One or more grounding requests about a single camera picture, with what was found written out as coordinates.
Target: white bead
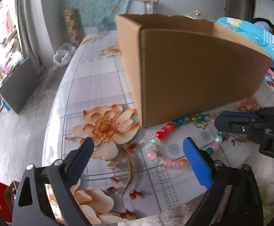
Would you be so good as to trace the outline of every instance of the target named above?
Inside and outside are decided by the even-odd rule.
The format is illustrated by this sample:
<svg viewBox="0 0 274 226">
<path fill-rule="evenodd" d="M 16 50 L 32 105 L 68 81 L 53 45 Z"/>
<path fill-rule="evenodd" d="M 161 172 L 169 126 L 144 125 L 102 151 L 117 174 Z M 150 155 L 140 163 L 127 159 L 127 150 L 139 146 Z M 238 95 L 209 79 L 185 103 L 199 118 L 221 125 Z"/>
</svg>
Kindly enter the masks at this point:
<svg viewBox="0 0 274 226">
<path fill-rule="evenodd" d="M 159 145 L 160 144 L 160 140 L 157 137 L 154 137 L 150 140 L 150 143 L 154 144 L 154 145 Z"/>
<path fill-rule="evenodd" d="M 143 150 L 148 153 L 152 150 L 155 150 L 156 149 L 156 146 L 152 143 L 147 143 L 144 147 L 143 147 Z"/>
<path fill-rule="evenodd" d="M 155 166 L 161 166 L 163 164 L 163 158 L 161 156 L 157 156 L 157 158 L 154 160 Z"/>
<path fill-rule="evenodd" d="M 216 143 L 220 144 L 220 143 L 222 143 L 223 139 L 222 139 L 222 137 L 217 136 L 217 137 L 215 138 L 214 141 L 215 141 Z"/>
</svg>

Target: box flap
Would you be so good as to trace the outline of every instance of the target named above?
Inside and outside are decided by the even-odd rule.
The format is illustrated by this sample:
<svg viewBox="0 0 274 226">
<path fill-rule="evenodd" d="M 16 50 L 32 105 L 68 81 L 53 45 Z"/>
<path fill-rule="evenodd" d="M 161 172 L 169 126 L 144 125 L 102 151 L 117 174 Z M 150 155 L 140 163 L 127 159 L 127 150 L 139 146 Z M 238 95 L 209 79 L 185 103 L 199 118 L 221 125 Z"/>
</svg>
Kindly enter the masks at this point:
<svg viewBox="0 0 274 226">
<path fill-rule="evenodd" d="M 214 23 L 204 19 L 191 19 L 184 16 L 164 16 L 161 14 L 118 15 L 138 23 L 142 29 L 176 29 L 212 34 Z"/>
<path fill-rule="evenodd" d="M 141 25 L 121 15 L 116 16 L 116 27 L 119 46 L 122 51 L 122 62 L 130 89 L 134 96 L 135 107 L 142 123 L 140 47 L 139 31 Z"/>
</svg>

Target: black hair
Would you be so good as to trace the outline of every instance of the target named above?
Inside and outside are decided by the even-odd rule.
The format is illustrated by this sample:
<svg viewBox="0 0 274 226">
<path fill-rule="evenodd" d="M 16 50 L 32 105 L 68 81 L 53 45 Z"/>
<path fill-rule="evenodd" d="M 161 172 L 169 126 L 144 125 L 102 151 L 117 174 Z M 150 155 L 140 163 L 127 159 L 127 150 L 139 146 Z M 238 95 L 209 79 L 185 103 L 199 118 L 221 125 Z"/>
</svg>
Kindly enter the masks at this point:
<svg viewBox="0 0 274 226">
<path fill-rule="evenodd" d="M 266 23 L 269 25 L 269 27 L 272 29 L 271 34 L 274 35 L 274 25 L 271 23 L 270 20 L 264 19 L 264 18 L 254 18 L 254 19 L 252 20 L 252 23 L 254 24 L 255 22 L 259 22 L 259 21 L 266 22 Z"/>
</svg>

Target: floor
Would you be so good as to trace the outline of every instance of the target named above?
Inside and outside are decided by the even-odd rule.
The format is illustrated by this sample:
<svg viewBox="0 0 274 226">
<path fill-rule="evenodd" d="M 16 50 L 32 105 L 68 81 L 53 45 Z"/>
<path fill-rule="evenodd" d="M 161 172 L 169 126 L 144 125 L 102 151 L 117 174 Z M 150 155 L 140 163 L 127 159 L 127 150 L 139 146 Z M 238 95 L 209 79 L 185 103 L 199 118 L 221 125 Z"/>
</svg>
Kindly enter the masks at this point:
<svg viewBox="0 0 274 226">
<path fill-rule="evenodd" d="M 43 142 L 50 110 L 67 67 L 45 72 L 20 113 L 0 113 L 0 182 L 20 181 L 27 164 L 41 166 Z"/>
</svg>

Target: screw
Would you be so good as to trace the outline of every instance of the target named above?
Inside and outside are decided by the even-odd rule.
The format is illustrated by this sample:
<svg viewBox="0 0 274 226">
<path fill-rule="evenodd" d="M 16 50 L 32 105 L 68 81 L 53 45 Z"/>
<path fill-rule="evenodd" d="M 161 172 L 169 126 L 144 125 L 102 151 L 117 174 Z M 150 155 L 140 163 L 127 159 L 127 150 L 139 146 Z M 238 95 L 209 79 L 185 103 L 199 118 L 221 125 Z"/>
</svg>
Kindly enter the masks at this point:
<svg viewBox="0 0 274 226">
<path fill-rule="evenodd" d="M 29 165 L 26 166 L 26 170 L 31 170 L 33 167 L 34 167 L 33 164 L 29 164 Z"/>
<path fill-rule="evenodd" d="M 214 163 L 215 163 L 215 165 L 216 165 L 217 167 L 223 166 L 223 162 L 220 161 L 220 160 L 216 160 L 216 161 L 214 161 Z"/>
<path fill-rule="evenodd" d="M 249 166 L 248 164 L 245 164 L 245 165 L 244 165 L 244 169 L 245 169 L 245 170 L 250 170 L 250 169 L 251 169 L 251 166 Z"/>
<path fill-rule="evenodd" d="M 59 166 L 59 165 L 61 165 L 63 163 L 63 160 L 62 159 L 58 159 L 58 160 L 56 160 L 55 162 L 54 162 L 54 165 L 55 166 Z"/>
</svg>

